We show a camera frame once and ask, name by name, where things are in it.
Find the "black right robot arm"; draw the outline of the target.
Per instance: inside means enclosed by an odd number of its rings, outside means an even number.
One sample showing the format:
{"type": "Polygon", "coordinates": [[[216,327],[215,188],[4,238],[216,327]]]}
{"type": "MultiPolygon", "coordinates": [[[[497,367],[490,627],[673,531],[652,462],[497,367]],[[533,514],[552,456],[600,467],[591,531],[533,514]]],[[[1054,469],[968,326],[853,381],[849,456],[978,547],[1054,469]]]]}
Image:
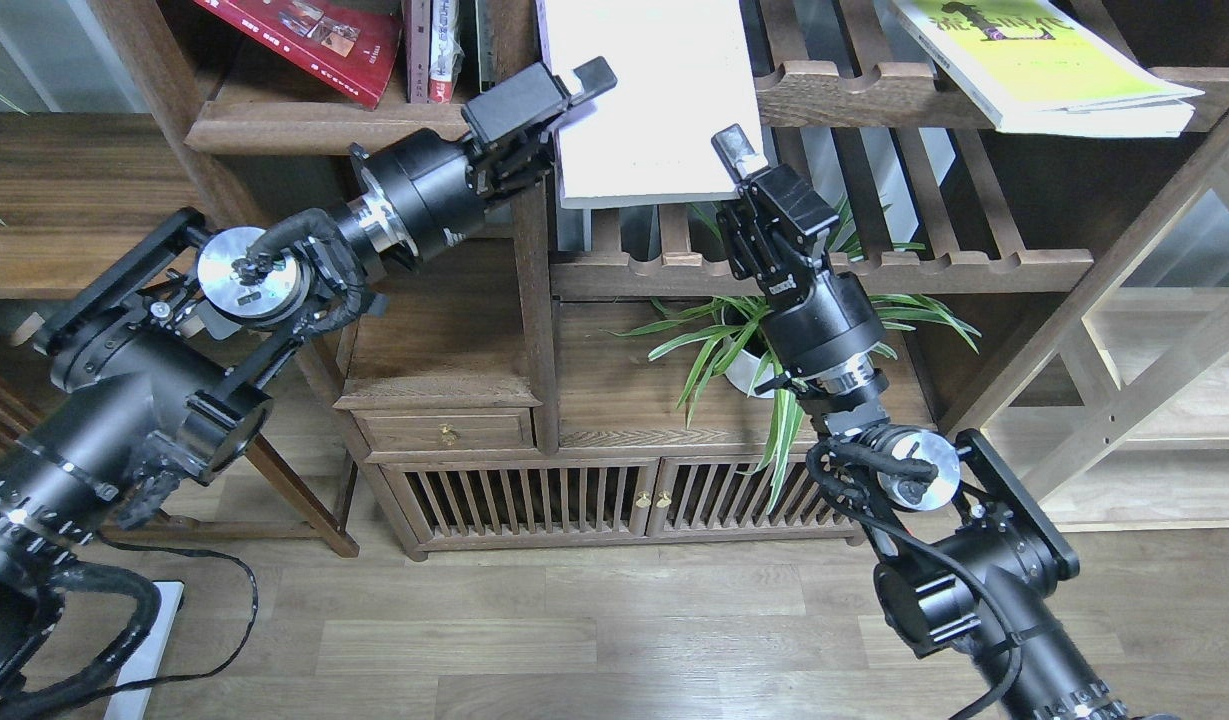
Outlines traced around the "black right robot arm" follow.
{"type": "Polygon", "coordinates": [[[1079,557],[980,430],[948,439],[893,424],[874,369],[882,322],[857,275],[830,263],[837,214],[791,167],[773,167],[728,127],[713,146],[736,183],[718,213],[732,274],[769,302],[760,327],[819,442],[805,469],[865,530],[884,618],[924,659],[966,652],[1011,719],[1127,719],[1129,708],[1077,650],[1047,598],[1079,557]]]}

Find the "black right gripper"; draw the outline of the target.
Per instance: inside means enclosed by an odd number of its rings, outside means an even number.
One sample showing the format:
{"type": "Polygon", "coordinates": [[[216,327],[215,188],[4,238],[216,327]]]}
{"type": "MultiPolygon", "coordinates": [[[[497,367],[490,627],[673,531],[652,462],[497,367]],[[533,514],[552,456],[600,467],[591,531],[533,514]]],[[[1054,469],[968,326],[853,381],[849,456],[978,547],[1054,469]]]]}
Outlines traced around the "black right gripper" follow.
{"type": "Polygon", "coordinates": [[[855,274],[837,274],[826,233],[838,215],[788,165],[769,167],[741,124],[713,136],[736,199],[718,220],[737,279],[752,278],[768,301],[764,345],[789,377],[820,386],[876,386],[869,351],[882,323],[855,274]]]}

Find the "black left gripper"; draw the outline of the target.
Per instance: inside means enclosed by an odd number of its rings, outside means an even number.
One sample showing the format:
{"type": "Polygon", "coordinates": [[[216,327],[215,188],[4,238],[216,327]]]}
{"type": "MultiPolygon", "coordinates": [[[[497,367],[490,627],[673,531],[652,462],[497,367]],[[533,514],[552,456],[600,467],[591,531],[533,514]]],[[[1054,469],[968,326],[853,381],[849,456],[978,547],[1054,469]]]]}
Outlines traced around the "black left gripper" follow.
{"type": "Polygon", "coordinates": [[[376,152],[354,143],[351,165],[363,187],[351,202],[358,258],[393,256],[419,265],[462,242],[487,214],[551,173],[556,120],[617,84],[605,57],[568,70],[565,84],[535,63],[463,106],[468,131],[458,140],[422,128],[376,152]]]}

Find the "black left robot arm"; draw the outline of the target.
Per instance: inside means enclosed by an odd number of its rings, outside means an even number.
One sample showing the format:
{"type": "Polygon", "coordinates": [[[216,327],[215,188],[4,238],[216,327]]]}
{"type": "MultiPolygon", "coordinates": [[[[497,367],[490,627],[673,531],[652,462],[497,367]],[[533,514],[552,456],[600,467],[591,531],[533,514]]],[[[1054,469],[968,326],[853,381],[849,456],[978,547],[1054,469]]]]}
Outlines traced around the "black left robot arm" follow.
{"type": "Polygon", "coordinates": [[[0,719],[114,693],[160,614],[154,582],[76,547],[245,455],[299,348],[381,313],[383,260],[413,269],[481,229],[553,170],[556,123],[614,85],[601,57],[535,63],[463,106],[458,140],[353,146],[361,197],[270,229],[215,232],[176,211],[47,319],[34,346],[68,397],[0,460],[0,719]]]}

